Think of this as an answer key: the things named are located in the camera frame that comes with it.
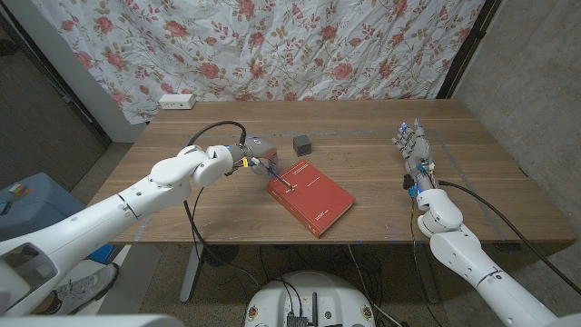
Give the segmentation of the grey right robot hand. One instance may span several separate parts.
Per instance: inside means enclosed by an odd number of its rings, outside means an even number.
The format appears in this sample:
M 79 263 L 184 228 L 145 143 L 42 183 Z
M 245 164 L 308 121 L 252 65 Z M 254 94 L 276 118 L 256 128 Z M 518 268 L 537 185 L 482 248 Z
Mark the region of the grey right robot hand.
M 403 157 L 404 167 L 413 178 L 428 175 L 435 168 L 428 139 L 419 119 L 413 126 L 403 123 L 398 129 L 396 137 L 391 139 L 400 155 Z

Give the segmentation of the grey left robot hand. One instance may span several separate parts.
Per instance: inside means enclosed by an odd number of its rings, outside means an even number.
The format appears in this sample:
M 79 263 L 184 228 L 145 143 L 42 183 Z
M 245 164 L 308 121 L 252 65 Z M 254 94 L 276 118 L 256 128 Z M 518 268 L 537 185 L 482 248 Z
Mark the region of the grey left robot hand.
M 249 167 L 256 174 L 268 175 L 277 172 L 277 149 L 263 138 L 248 137 L 244 144 L 231 145 L 229 151 L 233 160 L 233 171 L 240 167 Z

